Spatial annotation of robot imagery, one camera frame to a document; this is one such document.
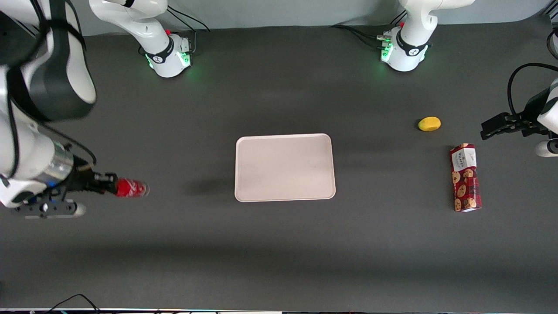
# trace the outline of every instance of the yellow lemon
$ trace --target yellow lemon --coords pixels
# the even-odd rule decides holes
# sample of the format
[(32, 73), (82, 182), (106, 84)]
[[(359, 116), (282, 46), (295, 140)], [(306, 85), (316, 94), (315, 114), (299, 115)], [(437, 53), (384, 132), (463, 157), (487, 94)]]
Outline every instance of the yellow lemon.
[(440, 128), (442, 122), (436, 117), (426, 117), (418, 123), (418, 128), (421, 131), (430, 132)]

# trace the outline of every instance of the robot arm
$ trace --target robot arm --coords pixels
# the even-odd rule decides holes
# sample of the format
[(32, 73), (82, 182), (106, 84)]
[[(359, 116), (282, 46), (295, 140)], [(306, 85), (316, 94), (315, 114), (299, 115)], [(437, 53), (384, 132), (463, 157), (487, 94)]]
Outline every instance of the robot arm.
[[(66, 200), (67, 192), (147, 193), (139, 182), (93, 172), (95, 162), (88, 164), (70, 152), (70, 145), (38, 130), (39, 125), (49, 129), (45, 122), (85, 117), (97, 97), (71, 3), (0, 0), (0, 8), (41, 29), (32, 54), (0, 66), (0, 202), (26, 217), (71, 217), (83, 207)], [(121, 183), (134, 184), (136, 193)]]
[(400, 0), (407, 11), (403, 26), (397, 26), (378, 36), (383, 40), (384, 52), (380, 61), (393, 69), (407, 72), (415, 69), (424, 60), (428, 40), (438, 25), (438, 18), (432, 10), (465, 7), (475, 0)]
[(494, 135), (521, 131), (523, 136), (541, 134), (549, 137), (535, 146), (541, 157), (558, 156), (558, 79), (533, 96), (519, 113), (502, 112), (482, 123), (480, 135), (488, 140)]
[(175, 77), (191, 64), (190, 41), (167, 34), (154, 17), (167, 9), (167, 0), (89, 0), (101, 20), (129, 32), (142, 48), (150, 67), (164, 78)]

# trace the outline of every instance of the cookie box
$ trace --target cookie box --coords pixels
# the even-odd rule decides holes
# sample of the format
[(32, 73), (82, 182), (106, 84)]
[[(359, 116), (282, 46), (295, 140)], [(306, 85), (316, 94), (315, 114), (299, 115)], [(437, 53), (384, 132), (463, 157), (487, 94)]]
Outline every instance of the cookie box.
[(475, 145), (463, 143), (452, 149), (450, 156), (455, 211), (470, 212), (482, 208)]

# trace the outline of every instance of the table surface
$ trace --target table surface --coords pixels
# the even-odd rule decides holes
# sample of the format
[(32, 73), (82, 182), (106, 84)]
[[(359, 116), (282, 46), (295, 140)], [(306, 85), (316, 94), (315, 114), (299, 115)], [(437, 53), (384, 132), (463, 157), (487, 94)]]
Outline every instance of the table surface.
[[(516, 67), (555, 63), (549, 32), (547, 17), (439, 26), (410, 73), (339, 29), (201, 32), (172, 79), (131, 36), (87, 38), (97, 106), (56, 126), (96, 152), (97, 171), (151, 194), (76, 194), (78, 219), (1, 212), (2, 307), (84, 293), (99, 307), (557, 312), (558, 160), (535, 155), (543, 137), (479, 135), (508, 110)], [(517, 106), (555, 76), (523, 70)], [(441, 129), (417, 130), (425, 116)], [(235, 200), (238, 138), (319, 132), (333, 199)], [(462, 142), (477, 146), (484, 204), (470, 213), (453, 210), (449, 149)]]

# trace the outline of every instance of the black cable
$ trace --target black cable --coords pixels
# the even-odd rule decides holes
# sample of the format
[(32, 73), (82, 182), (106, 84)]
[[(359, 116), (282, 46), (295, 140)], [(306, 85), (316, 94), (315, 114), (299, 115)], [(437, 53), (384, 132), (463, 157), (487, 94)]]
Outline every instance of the black cable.
[(521, 66), (519, 66), (517, 69), (515, 69), (515, 71), (513, 71), (512, 75), (509, 77), (509, 81), (508, 81), (508, 105), (509, 105), (509, 110), (512, 112), (512, 116), (513, 118), (518, 121), (520, 124), (522, 124), (524, 127), (528, 127), (523, 120), (521, 120), (519, 118), (519, 115), (517, 114), (515, 108), (513, 107), (513, 102), (512, 102), (512, 83), (513, 83), (513, 78), (516, 77), (517, 73), (524, 68), (527, 68), (529, 66), (537, 66), (539, 68), (545, 68), (545, 69), (549, 69), (549, 70), (553, 70), (558, 72), (558, 66), (553, 66), (553, 65), (549, 65), (549, 64), (544, 64), (544, 63), (526, 63), (523, 64)]
[(376, 39), (376, 36), (363, 33), (363, 32), (361, 32), (361, 31), (357, 30), (356, 28), (350, 27), (350, 26), (347, 26), (347, 25), (331, 25), (330, 27), (333, 27), (333, 28), (342, 28), (342, 29), (344, 29), (344, 30), (356, 32), (358, 35), (361, 35), (361, 36), (366, 37), (366, 38), (373, 38), (373, 39)]
[(346, 29), (346, 30), (348, 30), (348, 31), (349, 31), (349, 32), (350, 32), (351, 34), (353, 34), (354, 36), (356, 36), (356, 37), (358, 38), (358, 40), (360, 40), (360, 41), (361, 41), (361, 42), (362, 42), (363, 44), (367, 45), (367, 46), (368, 46), (368, 47), (370, 47), (370, 48), (374, 48), (374, 49), (376, 49), (376, 47), (375, 47), (375, 46), (373, 46), (373, 45), (372, 45), (372, 44), (370, 44), (369, 42), (366, 42), (366, 41), (365, 41), (364, 39), (362, 39), (362, 38), (361, 38), (361, 37), (360, 37), (360, 36), (358, 35), (358, 33), (356, 33), (356, 32), (353, 32), (353, 31), (352, 31), (352, 30), (350, 30), (350, 29), (347, 29), (347, 28), (344, 28), (344, 27), (335, 27), (335, 25), (333, 25), (333, 26), (330, 26), (330, 27), (333, 27), (333, 28), (343, 28), (343, 29)]
[(551, 31), (550, 34), (548, 35), (548, 37), (546, 38), (546, 48), (549, 50), (550, 54), (551, 54), (555, 59), (558, 59), (558, 54), (557, 54), (557, 51), (555, 51), (555, 49), (551, 47), (551, 45), (553, 45), (554, 47), (556, 47), (556, 45), (554, 45), (554, 44), (552, 43), (552, 37), (553, 37), (554, 35), (557, 35), (557, 34), (558, 34), (558, 28), (555, 29), (555, 30), (553, 30), (553, 31)]
[(407, 12), (407, 10), (404, 9), (403, 12), (399, 13), (396, 17), (394, 17), (389, 24), (393, 24), (393, 22), (395, 22), (395, 20), (398, 19), (399, 16), (401, 16), (401, 14), (403, 14), (405, 12)]
[(186, 13), (182, 13), (182, 12), (178, 11), (177, 9), (171, 7), (171, 6), (168, 6), (168, 8), (171, 9), (171, 10), (173, 10), (173, 11), (175, 11), (175, 12), (178, 13), (178, 14), (184, 15), (185, 17), (187, 17), (187, 18), (189, 18), (189, 19), (191, 19), (191, 20), (194, 20), (194, 21), (196, 21), (196, 22), (202, 24), (208, 32), (211, 31), (211, 30), (209, 29), (209, 27), (208, 27), (204, 22), (198, 20), (197, 18), (192, 17), (192, 16), (189, 16), (189, 15), (187, 15)]
[(17, 172), (17, 167), (20, 165), (20, 140), (17, 134), (16, 118), (13, 115), (12, 97), (9, 95), (9, 86), (6, 88), (6, 104), (8, 106), (9, 127), (12, 130), (13, 141), (13, 165), (12, 170), (9, 172), (8, 178), (11, 179)]
[(25, 25), (24, 25), (22, 22), (20, 22), (20, 21), (17, 21), (17, 22), (18, 22), (18, 24), (19, 24), (21, 27), (25, 28), (25, 29), (30, 33), (31, 36), (35, 37), (35, 33), (32, 32), (32, 31), (29, 29), (29, 27), (25, 26)]
[(403, 20), (403, 18), (405, 18), (406, 16), (407, 16), (407, 12), (405, 12), (405, 14), (402, 17), (400, 17), (400, 19), (397, 20), (397, 22), (395, 22), (395, 24), (399, 24)]
[(69, 300), (71, 300), (71, 299), (73, 299), (73, 298), (75, 298), (75, 297), (82, 297), (82, 298), (84, 298), (84, 299), (91, 305), (91, 307), (95, 310), (95, 312), (96, 312), (97, 314), (100, 313), (100, 309), (99, 309), (93, 302), (91, 302), (90, 299), (88, 299), (86, 296), (84, 296), (84, 295), (81, 294), (81, 293), (74, 294), (73, 296), (67, 298), (66, 300), (64, 300), (64, 301), (62, 301), (62, 302), (58, 302), (55, 306), (53, 306), (50, 310), (48, 310), (48, 311), (46, 311), (46, 312), (47, 312), (47, 313), (52, 312), (55, 308), (59, 307), (61, 304), (65, 303), (65, 302), (67, 302), (67, 301), (69, 301)]
[(548, 10), (546, 10), (546, 13), (545, 13), (545, 14), (549, 14), (550, 12), (552, 12), (552, 10), (554, 10), (554, 8), (555, 8), (556, 6), (558, 6), (558, 1), (555, 1), (555, 2), (556, 2), (556, 3), (554, 3), (554, 5), (553, 5), (551, 8), (549, 8)]
[(172, 14), (172, 16), (176, 17), (177, 20), (179, 20), (180, 22), (182, 22), (182, 24), (186, 25), (189, 29), (192, 30), (192, 32), (196, 32), (196, 30), (194, 30), (190, 25), (188, 25), (188, 23), (184, 22), (181, 18), (177, 17), (176, 14), (172, 13), (171, 11), (169, 11), (169, 9), (167, 9), (167, 12)]

